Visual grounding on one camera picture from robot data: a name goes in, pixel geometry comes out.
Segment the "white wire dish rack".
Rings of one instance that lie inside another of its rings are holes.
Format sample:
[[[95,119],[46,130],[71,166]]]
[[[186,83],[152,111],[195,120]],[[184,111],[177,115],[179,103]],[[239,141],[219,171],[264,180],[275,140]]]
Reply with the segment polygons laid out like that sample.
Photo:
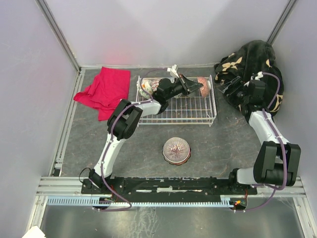
[[[212,76],[205,77],[205,81],[209,87],[208,90],[172,98],[164,112],[142,117],[139,124],[206,124],[211,126],[217,116]]]

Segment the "purple striped bowl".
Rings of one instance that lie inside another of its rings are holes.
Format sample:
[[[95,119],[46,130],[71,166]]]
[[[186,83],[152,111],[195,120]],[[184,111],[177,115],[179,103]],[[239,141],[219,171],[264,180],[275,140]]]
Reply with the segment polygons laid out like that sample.
[[[170,164],[179,166],[189,160],[191,148],[185,139],[173,137],[164,143],[162,155]]]

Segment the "floral orange green bowl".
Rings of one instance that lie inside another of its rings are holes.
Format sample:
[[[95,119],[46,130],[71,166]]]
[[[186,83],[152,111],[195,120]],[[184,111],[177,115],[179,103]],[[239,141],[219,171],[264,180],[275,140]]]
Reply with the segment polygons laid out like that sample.
[[[137,89],[138,92],[141,94],[141,96],[143,98],[149,99],[152,94],[153,94],[153,90],[152,90],[152,81],[148,78],[143,78],[138,80],[137,82]]]

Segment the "blue triangle pattern bowl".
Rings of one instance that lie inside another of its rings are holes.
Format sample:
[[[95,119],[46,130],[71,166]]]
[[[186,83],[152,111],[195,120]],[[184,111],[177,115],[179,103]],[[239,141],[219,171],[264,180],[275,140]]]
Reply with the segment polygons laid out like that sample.
[[[159,86],[160,79],[155,79],[151,82],[152,91],[155,92]]]

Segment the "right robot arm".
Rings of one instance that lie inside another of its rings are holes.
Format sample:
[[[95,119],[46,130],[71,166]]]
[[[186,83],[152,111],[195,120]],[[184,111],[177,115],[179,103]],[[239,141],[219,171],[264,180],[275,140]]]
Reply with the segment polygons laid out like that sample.
[[[261,148],[254,165],[247,169],[234,169],[227,182],[231,193],[238,194],[245,185],[264,184],[276,190],[293,186],[297,178],[301,148],[290,143],[274,124],[264,95],[267,84],[261,80],[263,73],[243,82],[240,76],[224,84],[224,98],[237,104],[247,123],[255,131]]]

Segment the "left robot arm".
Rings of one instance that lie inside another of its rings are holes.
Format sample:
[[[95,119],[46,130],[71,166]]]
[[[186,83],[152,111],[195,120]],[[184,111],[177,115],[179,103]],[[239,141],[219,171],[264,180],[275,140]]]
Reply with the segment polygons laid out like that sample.
[[[135,132],[140,118],[163,113],[168,107],[168,101],[171,98],[179,94],[188,96],[193,92],[199,91],[203,86],[202,83],[189,80],[180,74],[174,78],[174,81],[170,81],[169,78],[161,79],[158,82],[156,91],[150,94],[140,82],[138,89],[147,94],[149,99],[140,102],[130,102],[123,99],[108,119],[108,134],[104,150],[88,176],[93,189],[98,193],[108,191],[109,180],[107,178],[112,175],[113,165],[118,152],[123,143]]]

